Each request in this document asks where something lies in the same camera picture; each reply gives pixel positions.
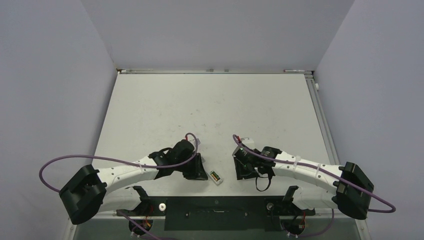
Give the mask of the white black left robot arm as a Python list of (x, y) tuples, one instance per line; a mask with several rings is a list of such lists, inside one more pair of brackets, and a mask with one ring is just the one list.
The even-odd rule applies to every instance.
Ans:
[(112, 210), (143, 215), (148, 211), (149, 201), (146, 191), (137, 183), (167, 177), (173, 172), (181, 172), (187, 180), (208, 179), (194, 143), (183, 139), (174, 147), (115, 167), (96, 169), (85, 165), (61, 188), (59, 197), (74, 225)]

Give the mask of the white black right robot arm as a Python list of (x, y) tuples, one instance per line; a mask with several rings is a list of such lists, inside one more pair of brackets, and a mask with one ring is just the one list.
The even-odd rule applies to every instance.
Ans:
[(321, 208), (338, 209), (357, 220), (367, 218), (371, 197), (352, 184), (371, 193), (374, 184), (355, 163), (318, 163), (269, 146), (261, 151), (237, 147), (233, 159), (238, 180), (266, 175), (270, 178), (288, 177), (311, 184), (313, 187), (289, 187), (282, 201), (283, 209), (289, 214)]

